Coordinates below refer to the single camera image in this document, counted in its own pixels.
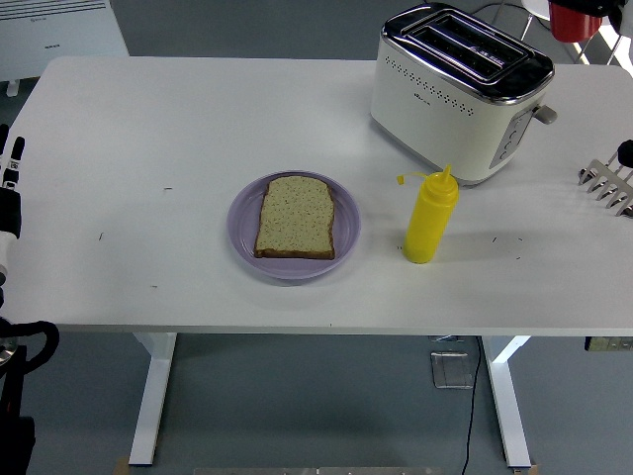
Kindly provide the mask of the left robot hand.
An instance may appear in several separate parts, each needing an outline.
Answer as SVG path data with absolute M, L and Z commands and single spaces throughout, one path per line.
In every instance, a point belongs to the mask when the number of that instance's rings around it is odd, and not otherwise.
M 22 214 L 21 195 L 16 190 L 20 177 L 20 164 L 25 148 L 25 139 L 17 136 L 9 158 L 1 169 L 1 279 L 8 273 L 8 250 L 20 237 Z

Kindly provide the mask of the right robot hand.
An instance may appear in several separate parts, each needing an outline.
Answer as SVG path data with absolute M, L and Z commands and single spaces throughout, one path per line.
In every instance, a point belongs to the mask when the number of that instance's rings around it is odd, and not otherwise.
M 618 35 L 632 37 L 631 1 L 550 1 L 553 35 L 562 42 L 588 39 L 607 18 Z

